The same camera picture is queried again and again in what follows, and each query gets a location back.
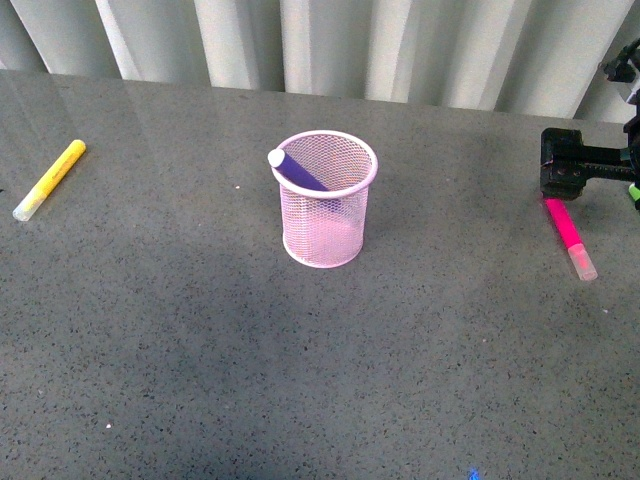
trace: speckled gray surface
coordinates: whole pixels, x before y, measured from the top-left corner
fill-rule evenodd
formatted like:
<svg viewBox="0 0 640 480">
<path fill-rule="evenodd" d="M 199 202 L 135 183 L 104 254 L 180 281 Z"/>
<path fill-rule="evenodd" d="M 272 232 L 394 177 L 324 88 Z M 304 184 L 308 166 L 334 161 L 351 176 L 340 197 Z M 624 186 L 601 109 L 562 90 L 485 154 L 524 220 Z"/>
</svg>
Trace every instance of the speckled gray surface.
<svg viewBox="0 0 640 480">
<path fill-rule="evenodd" d="M 10 72 L 0 95 L 1 478 L 640 470 L 640 218 L 620 182 L 569 205 L 584 283 L 538 197 L 545 127 L 620 126 Z M 287 256 L 266 163 L 317 128 L 380 159 L 334 270 Z"/>
</svg>

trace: yellow marker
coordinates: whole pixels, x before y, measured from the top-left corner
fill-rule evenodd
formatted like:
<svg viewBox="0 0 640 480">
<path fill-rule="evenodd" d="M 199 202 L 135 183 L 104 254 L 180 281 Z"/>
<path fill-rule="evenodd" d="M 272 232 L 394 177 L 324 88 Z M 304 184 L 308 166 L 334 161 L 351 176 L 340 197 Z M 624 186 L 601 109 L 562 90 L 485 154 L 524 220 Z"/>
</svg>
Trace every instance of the yellow marker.
<svg viewBox="0 0 640 480">
<path fill-rule="evenodd" d="M 56 188 L 56 185 L 60 183 L 60 180 L 71 170 L 71 167 L 73 167 L 86 149 L 87 146 L 82 140 L 74 140 L 71 142 L 71 145 L 62 152 L 58 160 L 51 165 L 47 173 L 42 176 L 29 194 L 24 197 L 24 200 L 20 202 L 20 205 L 16 207 L 13 211 L 14 218 L 21 222 L 29 220 L 38 207 L 42 205 L 42 202 L 44 202 L 53 189 Z"/>
</svg>

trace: pink mesh pen holder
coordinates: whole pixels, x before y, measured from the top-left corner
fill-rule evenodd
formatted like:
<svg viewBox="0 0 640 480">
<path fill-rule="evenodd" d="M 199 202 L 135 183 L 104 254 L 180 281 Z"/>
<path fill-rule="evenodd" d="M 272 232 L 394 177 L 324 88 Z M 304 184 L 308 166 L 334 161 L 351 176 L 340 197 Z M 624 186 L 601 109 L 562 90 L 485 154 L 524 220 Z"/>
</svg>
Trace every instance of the pink mesh pen holder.
<svg viewBox="0 0 640 480">
<path fill-rule="evenodd" d="M 362 249 L 369 185 L 378 159 L 362 140 L 342 132 L 315 130 L 282 142 L 284 150 L 326 187 L 296 185 L 275 168 L 280 183 L 284 248 L 298 262 L 332 268 Z"/>
</svg>

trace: clear marker cap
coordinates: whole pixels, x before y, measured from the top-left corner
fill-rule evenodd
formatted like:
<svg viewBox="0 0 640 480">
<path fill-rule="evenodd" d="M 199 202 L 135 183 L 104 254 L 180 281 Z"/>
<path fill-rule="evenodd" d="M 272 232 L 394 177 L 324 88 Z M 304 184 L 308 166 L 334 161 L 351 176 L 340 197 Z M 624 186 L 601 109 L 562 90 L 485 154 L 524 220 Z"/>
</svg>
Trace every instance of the clear marker cap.
<svg viewBox="0 0 640 480">
<path fill-rule="evenodd" d="M 21 222 L 28 221 L 46 199 L 47 196 L 40 190 L 37 188 L 31 189 L 29 194 L 24 197 L 24 200 L 22 200 L 20 205 L 13 211 L 13 218 Z"/>
<path fill-rule="evenodd" d="M 573 262 L 573 266 L 576 267 L 576 272 L 578 272 L 580 280 L 589 281 L 598 278 L 596 267 L 591 263 L 589 254 L 582 243 L 576 243 L 567 251 L 569 252 L 569 257 Z"/>
</svg>

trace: pink marker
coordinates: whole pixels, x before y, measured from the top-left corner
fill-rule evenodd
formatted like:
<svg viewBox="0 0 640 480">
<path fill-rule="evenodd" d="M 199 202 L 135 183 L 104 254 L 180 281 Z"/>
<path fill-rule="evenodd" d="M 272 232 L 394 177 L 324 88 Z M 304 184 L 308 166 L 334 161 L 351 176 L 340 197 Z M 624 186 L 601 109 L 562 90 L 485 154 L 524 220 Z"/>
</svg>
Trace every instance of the pink marker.
<svg viewBox="0 0 640 480">
<path fill-rule="evenodd" d="M 593 263 L 591 263 L 589 254 L 587 254 L 587 250 L 582 244 L 580 234 L 576 230 L 564 203 L 557 198 L 545 198 L 544 201 L 562 237 L 562 241 L 567 247 L 569 257 L 573 262 L 573 266 L 576 267 L 580 280 L 594 280 L 598 277 L 598 272 L 596 272 Z"/>
</svg>

